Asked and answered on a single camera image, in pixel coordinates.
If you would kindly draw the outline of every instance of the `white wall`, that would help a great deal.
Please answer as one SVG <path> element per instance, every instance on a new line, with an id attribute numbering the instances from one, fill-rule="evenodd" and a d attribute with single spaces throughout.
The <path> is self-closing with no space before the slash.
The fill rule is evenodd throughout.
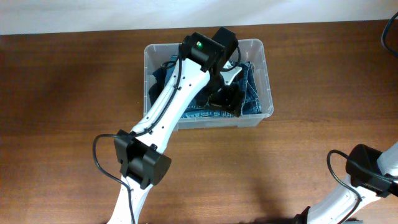
<path id="1" fill-rule="evenodd" d="M 0 0 L 0 34 L 389 19 L 398 0 Z"/>

